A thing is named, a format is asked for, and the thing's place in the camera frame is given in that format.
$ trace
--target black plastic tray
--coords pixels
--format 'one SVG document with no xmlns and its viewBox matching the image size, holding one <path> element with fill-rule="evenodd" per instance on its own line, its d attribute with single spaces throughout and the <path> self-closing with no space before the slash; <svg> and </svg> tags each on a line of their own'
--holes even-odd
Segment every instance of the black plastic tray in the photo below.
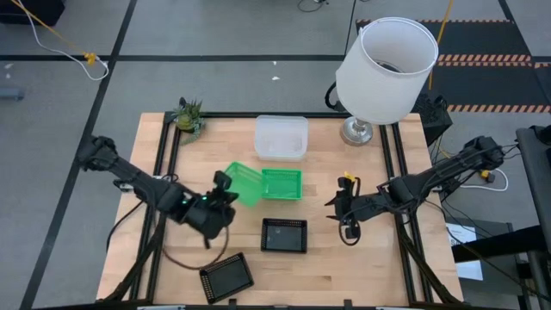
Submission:
<svg viewBox="0 0 551 310">
<path fill-rule="evenodd" d="M 307 228 L 305 220 L 263 219 L 260 250 L 306 253 Z"/>
<path fill-rule="evenodd" d="M 243 253 L 200 270 L 199 277 L 209 305 L 254 285 Z"/>
</svg>

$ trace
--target yellow cable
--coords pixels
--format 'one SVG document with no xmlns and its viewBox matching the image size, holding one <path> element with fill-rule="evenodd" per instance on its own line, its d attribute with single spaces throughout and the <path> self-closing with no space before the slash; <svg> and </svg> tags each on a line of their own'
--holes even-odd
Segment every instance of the yellow cable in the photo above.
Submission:
<svg viewBox="0 0 551 310">
<path fill-rule="evenodd" d="M 62 40 L 66 45 L 74 49 L 75 51 L 80 52 L 84 57 L 87 59 L 88 65 L 93 65 L 96 61 L 96 54 L 95 53 L 88 53 L 85 52 L 83 49 L 79 48 L 76 44 L 73 42 L 67 40 L 63 37 L 59 32 L 53 30 L 50 26 L 46 25 L 40 18 L 36 17 L 33 13 L 31 13 L 28 9 L 21 6 L 16 0 L 10 0 L 13 4 L 17 5 L 19 9 L 22 9 L 25 13 L 27 13 L 29 16 L 31 16 L 35 21 L 37 21 L 40 25 L 42 25 L 44 28 L 48 29 L 52 34 L 55 34 L 60 40 Z"/>
<path fill-rule="evenodd" d="M 453 5 L 454 5 L 454 0 L 449 0 L 448 9 L 446 9 L 446 15 L 444 16 L 444 19 L 442 21 L 442 26 L 440 26 L 438 39 L 436 39 L 436 43 L 438 46 L 440 46 L 440 41 L 442 40 L 442 36 L 444 35 L 444 28 L 446 27 L 446 22 L 448 22 L 449 12 L 451 11 L 451 7 Z M 432 71 L 429 74 L 429 90 L 432 90 Z"/>
</svg>

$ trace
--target table lamp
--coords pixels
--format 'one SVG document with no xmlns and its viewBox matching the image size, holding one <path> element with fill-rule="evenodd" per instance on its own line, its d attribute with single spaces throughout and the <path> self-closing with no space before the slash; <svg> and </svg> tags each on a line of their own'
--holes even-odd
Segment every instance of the table lamp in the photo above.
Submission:
<svg viewBox="0 0 551 310">
<path fill-rule="evenodd" d="M 437 58 L 434 36 L 418 22 L 387 17 L 362 28 L 336 74 L 338 98 L 352 114 L 343 140 L 364 145 L 370 123 L 392 124 L 410 113 Z"/>
</svg>

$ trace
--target floor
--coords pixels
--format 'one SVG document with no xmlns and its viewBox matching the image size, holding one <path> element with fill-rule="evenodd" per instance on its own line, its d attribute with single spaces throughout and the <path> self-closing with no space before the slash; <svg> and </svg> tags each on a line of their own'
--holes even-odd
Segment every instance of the floor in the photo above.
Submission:
<svg viewBox="0 0 551 310">
<path fill-rule="evenodd" d="M 0 282 L 4 309 L 22 304 L 54 214 L 62 219 L 57 240 L 45 248 L 51 256 L 41 259 L 43 277 L 40 280 L 40 273 L 33 277 L 37 289 L 35 294 L 28 290 L 23 305 L 52 307 L 96 298 L 105 238 L 120 194 L 111 185 L 111 176 L 71 171 L 86 124 L 94 125 L 92 133 L 115 139 L 120 155 L 128 157 L 139 115 L 172 109 L 180 96 L 201 99 L 203 108 L 211 111 L 326 111 L 323 95 L 334 81 L 338 57 L 356 37 L 350 31 L 352 20 L 442 19 L 447 7 L 445 0 L 333 0 L 305 14 L 296 3 L 67 0 L 56 29 L 86 50 L 118 57 L 108 85 L 88 80 L 70 61 L 36 60 L 30 55 L 50 53 L 36 46 L 30 28 L 0 24 L 0 85 L 26 91 L 21 102 L 0 102 L 0 248 L 4 249 L 0 278 L 9 279 Z M 547 18 L 551 3 L 507 3 L 531 53 L 551 55 Z M 134 9 L 133 15 L 118 45 L 128 8 Z M 450 18 L 505 16 L 498 0 L 457 0 Z M 39 36 L 49 47 L 66 49 L 43 28 Z M 14 60 L 14 55 L 22 57 Z M 196 57 L 201 55 L 234 57 L 231 61 Z M 100 76 L 101 68 L 92 74 Z M 516 128 L 551 121 L 548 114 L 452 113 L 451 117 L 453 130 L 444 134 L 442 142 L 451 152 L 481 134 L 510 144 Z M 507 192 L 460 189 L 450 203 L 475 219 L 511 222 L 515 228 L 534 225 L 536 213 L 520 157 L 507 161 L 503 170 L 510 180 Z M 57 208 L 61 192 L 73 185 L 63 214 L 64 209 Z M 467 301 L 477 305 L 518 307 L 516 296 L 464 290 Z"/>
</svg>

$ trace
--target silver lamp base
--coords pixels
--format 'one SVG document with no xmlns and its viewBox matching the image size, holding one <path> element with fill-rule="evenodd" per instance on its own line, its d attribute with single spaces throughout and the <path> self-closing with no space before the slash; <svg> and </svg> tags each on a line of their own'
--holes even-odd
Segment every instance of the silver lamp base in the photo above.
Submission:
<svg viewBox="0 0 551 310">
<path fill-rule="evenodd" d="M 341 127 L 341 138 L 351 146 L 363 146 L 373 137 L 373 128 L 366 121 L 351 116 L 344 121 Z"/>
</svg>

